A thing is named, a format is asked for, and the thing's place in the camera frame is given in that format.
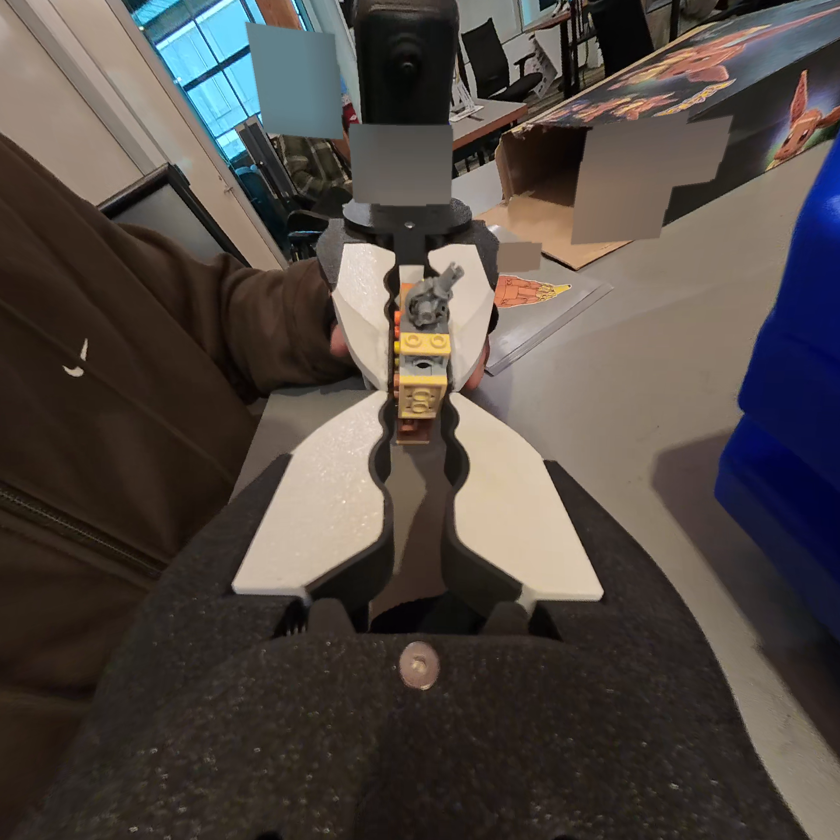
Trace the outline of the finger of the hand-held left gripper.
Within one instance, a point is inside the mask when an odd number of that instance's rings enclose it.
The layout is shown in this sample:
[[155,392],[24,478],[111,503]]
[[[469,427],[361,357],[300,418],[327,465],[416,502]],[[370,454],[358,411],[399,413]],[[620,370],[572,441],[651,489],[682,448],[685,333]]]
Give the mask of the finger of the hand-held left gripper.
[[396,256],[377,245],[344,245],[333,307],[350,356],[369,384],[392,391],[392,294]]
[[455,264],[464,274],[453,285],[448,304],[451,387],[464,389],[479,365],[488,336],[495,291],[474,245],[446,245],[428,253],[431,269],[439,274]]

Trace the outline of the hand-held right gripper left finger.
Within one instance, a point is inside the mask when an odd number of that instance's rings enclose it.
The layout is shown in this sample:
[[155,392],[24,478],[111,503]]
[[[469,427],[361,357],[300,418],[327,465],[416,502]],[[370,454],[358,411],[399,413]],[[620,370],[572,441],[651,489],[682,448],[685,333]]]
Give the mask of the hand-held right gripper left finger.
[[238,595],[374,599],[393,573],[392,399],[372,391],[290,454],[232,581]]

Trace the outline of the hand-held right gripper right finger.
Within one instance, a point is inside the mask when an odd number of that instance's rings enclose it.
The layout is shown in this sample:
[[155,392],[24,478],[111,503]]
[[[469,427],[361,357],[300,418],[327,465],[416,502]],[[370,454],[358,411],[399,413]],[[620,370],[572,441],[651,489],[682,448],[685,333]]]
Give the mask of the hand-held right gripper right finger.
[[467,604],[599,602],[602,584],[541,454],[458,393],[444,440],[447,588]]

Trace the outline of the multicoloured toy brick assembly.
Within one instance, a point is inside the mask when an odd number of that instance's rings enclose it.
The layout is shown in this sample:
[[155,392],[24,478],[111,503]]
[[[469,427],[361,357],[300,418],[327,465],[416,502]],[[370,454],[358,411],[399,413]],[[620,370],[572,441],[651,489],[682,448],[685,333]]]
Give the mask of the multicoloured toy brick assembly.
[[426,273],[421,266],[400,267],[401,286],[392,319],[398,445],[430,441],[449,385],[449,304],[454,285],[463,274],[455,262],[440,274]]

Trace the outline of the blue plastic bin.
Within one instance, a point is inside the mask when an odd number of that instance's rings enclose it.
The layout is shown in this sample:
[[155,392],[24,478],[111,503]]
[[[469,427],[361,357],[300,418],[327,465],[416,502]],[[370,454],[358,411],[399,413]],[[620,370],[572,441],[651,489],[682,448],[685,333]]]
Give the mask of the blue plastic bin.
[[715,496],[839,638],[839,147],[796,220]]

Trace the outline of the person's left forearm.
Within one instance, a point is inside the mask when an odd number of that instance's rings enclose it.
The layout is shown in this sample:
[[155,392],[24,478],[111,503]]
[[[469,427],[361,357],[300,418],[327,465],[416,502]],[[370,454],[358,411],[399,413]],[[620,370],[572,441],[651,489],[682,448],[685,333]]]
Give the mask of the person's left forearm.
[[358,373],[350,355],[330,353],[338,319],[318,259],[286,269],[248,268],[228,254],[202,262],[146,227],[119,227],[126,266],[241,392],[266,396]]

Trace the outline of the person's left hand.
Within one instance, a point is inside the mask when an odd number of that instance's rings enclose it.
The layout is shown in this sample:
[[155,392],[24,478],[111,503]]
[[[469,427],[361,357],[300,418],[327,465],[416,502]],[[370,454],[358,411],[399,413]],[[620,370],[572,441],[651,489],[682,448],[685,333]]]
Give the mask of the person's left hand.
[[[338,324],[335,321],[330,329],[330,353],[335,358],[344,358],[350,355],[349,346],[346,343],[346,340],[343,336],[343,332]],[[481,356],[479,361],[476,365],[476,368],[472,371],[469,379],[465,383],[464,387],[461,389],[463,392],[472,392],[474,391],[481,382],[481,379],[484,376],[487,361],[489,358],[490,353],[490,340],[489,337],[485,341],[485,346],[482,350]]]

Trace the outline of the printed instruction booklet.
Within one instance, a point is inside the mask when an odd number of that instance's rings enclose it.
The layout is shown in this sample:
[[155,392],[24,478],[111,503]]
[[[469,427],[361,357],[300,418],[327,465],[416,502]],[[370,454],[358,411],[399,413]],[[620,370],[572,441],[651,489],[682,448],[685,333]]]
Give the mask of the printed instruction booklet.
[[490,335],[488,375],[498,375],[585,309],[612,291],[607,282],[584,278],[561,283],[500,274]]

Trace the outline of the white table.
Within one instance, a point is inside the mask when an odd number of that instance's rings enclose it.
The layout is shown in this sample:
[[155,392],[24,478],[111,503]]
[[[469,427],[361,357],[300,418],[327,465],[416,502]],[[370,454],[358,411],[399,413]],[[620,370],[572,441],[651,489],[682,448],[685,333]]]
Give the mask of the white table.
[[479,165],[492,159],[500,136],[524,119],[528,111],[523,102],[478,99],[476,110],[452,114],[453,177],[460,174],[459,165],[468,172],[472,158],[477,158]]

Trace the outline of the black framed panel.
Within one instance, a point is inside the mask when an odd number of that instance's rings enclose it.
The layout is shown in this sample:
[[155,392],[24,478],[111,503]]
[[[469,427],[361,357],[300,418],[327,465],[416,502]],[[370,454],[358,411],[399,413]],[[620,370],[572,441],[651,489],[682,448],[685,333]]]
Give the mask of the black framed panel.
[[[254,166],[238,168],[235,175],[275,243],[281,246],[287,229],[281,217],[281,205],[264,178]],[[98,210],[113,222],[139,225],[160,233],[203,262],[229,254],[248,265],[231,237],[195,195],[186,176],[173,164],[162,165],[114,194],[99,204]]]

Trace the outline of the person's brown hoodie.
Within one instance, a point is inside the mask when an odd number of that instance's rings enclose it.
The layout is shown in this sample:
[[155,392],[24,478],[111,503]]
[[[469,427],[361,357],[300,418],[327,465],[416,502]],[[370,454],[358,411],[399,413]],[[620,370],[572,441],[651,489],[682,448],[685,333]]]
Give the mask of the person's brown hoodie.
[[2,137],[2,838],[256,429],[257,395],[126,266],[119,226]]

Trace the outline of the printed cardboard box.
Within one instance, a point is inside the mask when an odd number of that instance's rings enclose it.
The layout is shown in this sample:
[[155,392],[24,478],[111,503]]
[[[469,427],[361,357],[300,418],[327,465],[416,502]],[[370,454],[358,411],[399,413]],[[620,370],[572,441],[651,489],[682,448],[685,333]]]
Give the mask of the printed cardboard box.
[[574,270],[834,139],[838,2],[695,29],[503,134],[483,213]]

